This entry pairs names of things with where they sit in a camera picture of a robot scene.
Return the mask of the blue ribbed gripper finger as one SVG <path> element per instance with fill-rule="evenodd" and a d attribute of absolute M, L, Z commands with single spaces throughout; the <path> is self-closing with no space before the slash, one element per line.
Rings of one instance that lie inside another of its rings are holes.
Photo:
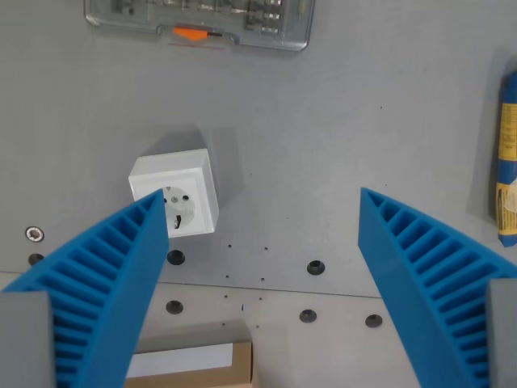
<path fill-rule="evenodd" d="M 490 385 L 485 296 L 516 266 L 379 192 L 360 191 L 358 246 L 422 387 Z"/>
<path fill-rule="evenodd" d="M 57 386 L 124 385 L 168 251 L 165 198 L 157 190 L 3 289 L 49 296 Z"/>

